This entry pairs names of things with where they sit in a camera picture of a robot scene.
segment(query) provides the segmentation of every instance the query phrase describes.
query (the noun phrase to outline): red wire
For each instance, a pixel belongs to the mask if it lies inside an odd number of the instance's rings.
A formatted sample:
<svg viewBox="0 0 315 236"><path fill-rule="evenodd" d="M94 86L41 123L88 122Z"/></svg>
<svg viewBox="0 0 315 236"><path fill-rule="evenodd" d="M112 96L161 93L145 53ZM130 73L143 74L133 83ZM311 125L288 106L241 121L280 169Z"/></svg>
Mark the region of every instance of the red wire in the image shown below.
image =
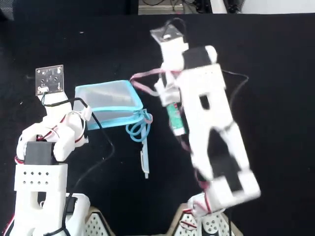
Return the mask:
<svg viewBox="0 0 315 236"><path fill-rule="evenodd" d="M210 205L209 205L209 202L208 202L206 191L205 191L205 202L206 202L206 206L207 206L207 209L208 209L208 213L211 213L211 209L210 209Z"/></svg>
<svg viewBox="0 0 315 236"><path fill-rule="evenodd" d="M186 222L186 221L181 221L180 223L183 223L183 224L185 224L185 225L188 225L188 226L190 226L190 227L193 227L193 228L197 229L197 227L196 227L195 225L190 224L190 223L188 223L188 222Z"/></svg>
<svg viewBox="0 0 315 236"><path fill-rule="evenodd" d="M18 156L15 156L15 157L14 157L14 160L15 160L17 163L19 163L19 164L24 164L24 161L20 160L20 159L18 158Z"/></svg>
<svg viewBox="0 0 315 236"><path fill-rule="evenodd" d="M7 235L6 235L7 230L8 230L9 227L12 225L13 219L14 219L14 214L13 214L13 216L11 217L10 221L6 224L6 226L5 226L4 230L3 230L3 235L4 235L4 236L7 236Z"/></svg>
<svg viewBox="0 0 315 236"><path fill-rule="evenodd" d="M37 141L42 141L42 140L44 140L48 135L50 135L52 132L51 131L49 131L47 134L45 134L43 137L41 137L41 138L38 138L37 139Z"/></svg>

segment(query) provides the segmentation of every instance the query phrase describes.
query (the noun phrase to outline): perforated metal plate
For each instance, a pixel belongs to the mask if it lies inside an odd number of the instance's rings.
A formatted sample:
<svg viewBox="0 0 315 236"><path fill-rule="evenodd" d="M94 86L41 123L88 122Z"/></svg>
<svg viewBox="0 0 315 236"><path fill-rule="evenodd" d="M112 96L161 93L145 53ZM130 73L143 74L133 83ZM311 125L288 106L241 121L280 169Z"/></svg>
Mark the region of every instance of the perforated metal plate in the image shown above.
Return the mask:
<svg viewBox="0 0 315 236"><path fill-rule="evenodd" d="M85 224L85 236L109 236L105 223L98 213L92 213Z"/></svg>
<svg viewBox="0 0 315 236"><path fill-rule="evenodd" d="M197 226L197 222L192 215L183 214L177 228L174 231L174 236L201 236L202 231L205 231L208 236L229 236L228 223L221 213L214 213L202 218L203 230L198 232L200 235L198 235L196 228L181 222L187 222Z"/></svg>

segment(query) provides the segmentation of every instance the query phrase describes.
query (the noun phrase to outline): pink wire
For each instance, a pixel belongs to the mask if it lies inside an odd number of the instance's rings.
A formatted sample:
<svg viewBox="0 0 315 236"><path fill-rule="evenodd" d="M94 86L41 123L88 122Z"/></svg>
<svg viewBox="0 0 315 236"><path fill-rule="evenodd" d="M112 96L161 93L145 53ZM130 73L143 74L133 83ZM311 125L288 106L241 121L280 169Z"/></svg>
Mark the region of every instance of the pink wire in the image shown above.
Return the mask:
<svg viewBox="0 0 315 236"><path fill-rule="evenodd" d="M156 68L156 69L152 69L152 70L149 70L149 71L146 71L146 72L140 72L140 73L136 73L134 74L130 79L130 83L132 84L132 86L134 86L135 88L141 90L141 91L144 91L146 93L148 93L149 95L151 96L154 96L154 97L157 97L159 96L158 92L152 90L150 87L144 85L144 84L141 84L137 81L135 81L134 79L139 79L139 78L142 78L142 77L146 77L146 76L149 76L149 75L155 75L155 74L160 74L160 73L166 73L167 71L161 69L161 68ZM172 73L179 73L180 71L170 71Z"/></svg>
<svg viewBox="0 0 315 236"><path fill-rule="evenodd" d="M9 223L6 224L6 227L5 227L4 231L3 231L3 236L7 236L6 234L8 233L8 230L9 230L10 226L12 225L12 222L14 221L14 216L15 215L13 214L13 216L10 219Z"/></svg>
<svg viewBox="0 0 315 236"><path fill-rule="evenodd" d="M193 227L193 229L187 229L186 227L183 227L182 225L182 228L184 228L185 230L189 230L189 231L191 231L191 230L194 230L194 229L197 229L197 227L195 226L195 225L193 225L193 224L191 224L191 223L188 223L188 222L186 222L186 221L180 221L179 223L182 223L182 224L185 224L185 225L188 225L189 227Z"/></svg>

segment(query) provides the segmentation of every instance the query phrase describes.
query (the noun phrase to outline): cable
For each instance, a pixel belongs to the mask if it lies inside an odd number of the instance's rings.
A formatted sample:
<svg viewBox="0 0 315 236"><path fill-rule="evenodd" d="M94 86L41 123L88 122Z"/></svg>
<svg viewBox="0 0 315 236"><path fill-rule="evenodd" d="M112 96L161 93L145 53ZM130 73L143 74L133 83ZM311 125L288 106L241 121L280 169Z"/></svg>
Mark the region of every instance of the cable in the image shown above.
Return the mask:
<svg viewBox="0 0 315 236"><path fill-rule="evenodd" d="M56 107L71 101L80 101L83 106L88 107L88 105L86 104L86 102L80 98L80 97L75 97L75 98L71 98L62 102L57 102L57 103L53 103L53 104L43 104L46 107ZM111 146L111 152L110 154L107 156L107 158L102 158L100 161L96 162L93 166L91 166L87 171L85 171L80 178L76 181L75 185L72 187L71 191L69 192L69 196L65 202L64 208L63 208L63 219L62 219L62 226L61 228L51 232L51 233L47 233L45 234L45 236L52 236L52 235L56 235L58 233L60 233L61 231L64 231L66 236L71 236L68 229L65 226L65 219L66 219L66 215L67 215L67 208L68 208L68 204L71 200L71 197L74 193L74 191L76 190L76 188L79 186L79 184L81 183L81 181L89 174L91 173L93 170L95 170L96 168L98 168L100 165L102 165L105 161L108 161L110 158L113 157L114 153L115 153L115 147L112 143L112 141L109 139L109 137L107 136L107 134L105 133L101 123L98 121L98 119L96 118L95 114L92 112L92 117L95 120L95 122L97 123L97 125L99 126L99 129L102 133L102 135L104 136L104 138L107 140L107 142L109 143L109 145Z"/></svg>
<svg viewBox="0 0 315 236"><path fill-rule="evenodd" d="M233 106L233 102L235 100L236 95L239 93L239 91L241 90L241 88L248 82L248 80L250 79L248 75L245 74L240 74L240 73L235 73L232 71L228 71L228 70L222 70L222 72L230 74L230 75L236 75L236 76L241 76L244 77L245 80L242 81L232 92L231 97L230 97L230 101L229 101L229 106L230 109L232 110L232 106Z"/></svg>
<svg viewBox="0 0 315 236"><path fill-rule="evenodd" d="M168 29L168 26L169 26L172 22L174 22L174 21L179 21L179 22L182 24L183 30L184 30L184 32L183 32L183 39L184 39L184 42L186 42L187 26L186 26L185 21L184 21L183 19L181 19L181 18L178 18L178 17L172 18L172 19L170 19L170 20L168 20L168 21L165 22L164 31L163 31L161 37L162 37L162 38L164 37L164 35L165 35L165 33L166 33L167 29Z"/></svg>
<svg viewBox="0 0 315 236"><path fill-rule="evenodd" d="M130 124L126 125L126 132L130 135L130 138L135 142L142 142L145 140L150 132L151 123L153 122L153 116L146 111L146 109L143 110L143 119L140 120L138 123L134 124L131 129L129 129ZM143 137L140 139L136 138L135 136L139 135L144 127L146 127L146 133Z"/></svg>
<svg viewBox="0 0 315 236"><path fill-rule="evenodd" d="M192 4L191 2L187 2L186 0L182 0L183 3L183 8L184 8L184 3L186 4L186 6L189 8L189 10L194 13L194 11L192 10L192 8L190 6L194 6L194 4Z"/></svg>
<svg viewBox="0 0 315 236"><path fill-rule="evenodd" d="M154 3L154 4L149 4L149 3L145 2L144 0L142 0L142 1L143 1L144 4L146 4L148 6L157 6L157 5L161 4L162 2L164 2L165 0L161 0L158 3Z"/></svg>
<svg viewBox="0 0 315 236"><path fill-rule="evenodd" d="M176 2L174 4L173 4L174 0L169 0L169 1L170 1L171 6L172 6L172 11L175 12L175 6L179 2L179 0L176 0Z"/></svg>
<svg viewBox="0 0 315 236"><path fill-rule="evenodd" d="M4 231L3 231L3 236L7 236L6 234L8 233L12 223L14 222L14 216L15 215L13 214L13 216L10 219L10 221L6 224L6 227L5 227Z"/></svg>

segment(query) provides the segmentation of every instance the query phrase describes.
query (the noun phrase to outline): black wire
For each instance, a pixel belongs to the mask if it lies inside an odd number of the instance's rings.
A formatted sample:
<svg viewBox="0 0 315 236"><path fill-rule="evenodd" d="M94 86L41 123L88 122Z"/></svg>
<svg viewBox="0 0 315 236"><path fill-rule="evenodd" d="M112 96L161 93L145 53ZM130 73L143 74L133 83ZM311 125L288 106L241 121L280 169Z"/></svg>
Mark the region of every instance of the black wire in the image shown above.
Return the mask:
<svg viewBox="0 0 315 236"><path fill-rule="evenodd" d="M165 35L165 33L166 33L167 29L168 29L168 26L169 26L172 22L174 22L174 21L179 21L179 22L182 24L183 30L184 30L184 32L183 32L183 38L184 38L184 42L186 42L186 36L187 36L186 23L185 23L185 21L184 21L183 19L178 18L178 17L172 18L172 19L170 19L170 20L168 20L168 21L165 22L164 31L163 31L163 34L162 34L161 37L163 38L163 36Z"/></svg>
<svg viewBox="0 0 315 236"><path fill-rule="evenodd" d="M222 72L230 74L230 75L236 75L236 76L241 76L244 77L245 80L242 81L232 92L231 96L230 96L230 101L229 101L229 106L230 109L232 110L233 107L233 103L235 100L236 95L239 93L239 91L241 90L241 88L248 82L248 80L250 79L248 75L244 75L244 74L240 74L240 73L235 73L232 71L228 71L228 70L222 70Z"/></svg>
<svg viewBox="0 0 315 236"><path fill-rule="evenodd" d="M171 6L172 6L172 11L175 12L175 6L179 2L179 0L176 0L176 2L173 4L174 0L170 0Z"/></svg>
<svg viewBox="0 0 315 236"><path fill-rule="evenodd" d="M80 101L83 106L85 107L88 107L87 103L80 97L75 97L75 98L71 98L71 99L68 99L68 100L65 100L65 101L62 101L62 102L56 102L56 103L53 103L53 104L43 104L45 107L56 107L56 106L59 106L59 105L62 105L62 104L65 104L65 103L68 103L68 102L71 102L71 101ZM52 235L56 235L58 233L60 233L61 231L64 231L66 236L71 236L68 229L66 228L65 226L65 219L66 219L66 215L67 215L67 208L68 208L68 205L69 205L69 202L71 200L71 197L74 193L74 191L76 190L76 188L79 186L79 184L81 183L81 181L86 177L88 176L89 173L91 173L93 170L95 170L97 167L99 167L100 165L102 165L105 161L108 161L110 158L113 157L114 153L115 153L115 147L112 143L112 141L109 139L108 135L105 133L101 123L99 122L99 120L96 118L95 114L92 112L92 117L93 119L95 120L95 122L97 123L97 125L99 126L99 129L102 133L102 135L104 136L104 138L107 140L107 142L109 143L109 145L111 146L111 152L110 154L107 156L107 158L103 158L101 159L100 161L96 162L96 164L94 164L93 166L91 166L87 171L85 171L81 176L80 178L76 181L75 185L73 186L72 190L69 192L69 196L65 202L65 205L64 205L64 208L63 208L63 219L62 219L62 227L57 229L56 231L53 231L51 233L47 233L45 234L45 236L52 236Z"/></svg>
<svg viewBox="0 0 315 236"><path fill-rule="evenodd" d="M194 11L192 10L192 8L190 6L194 6L194 4L192 4L191 2L188 2L186 0L182 0L183 2L183 7L184 7L184 3L187 5L187 7L189 8L189 10L194 13Z"/></svg>
<svg viewBox="0 0 315 236"><path fill-rule="evenodd" d="M229 100L228 104L229 104L230 110L231 110L231 112L232 112L232 107L233 107L233 103L234 103L234 101L235 101L236 95L239 93L239 91L240 91L240 90L242 89L242 87L248 82L248 80L249 80L250 78L249 78L248 75L244 75L244 74L240 74L240 73L235 73L235 72L228 71L228 70L222 70L222 72L227 73L227 74L231 74L231 75L242 76L242 77L245 78L245 80L243 80L243 81L233 90L233 92L232 92L232 94L231 94L231 96L230 96L230 100ZM233 119L233 121L232 121L229 125L227 125L226 127L224 127L221 131L227 131L227 130L229 130L229 129L232 127L232 125L234 124L234 122L235 122L235 121L234 121L234 119Z"/></svg>
<svg viewBox="0 0 315 236"><path fill-rule="evenodd" d="M165 0L161 0L160 2L154 3L154 4L149 4L149 3L145 2L144 0L142 0L142 1L143 1L144 4L146 4L148 6L157 6L157 5L161 4L162 2L164 2Z"/></svg>

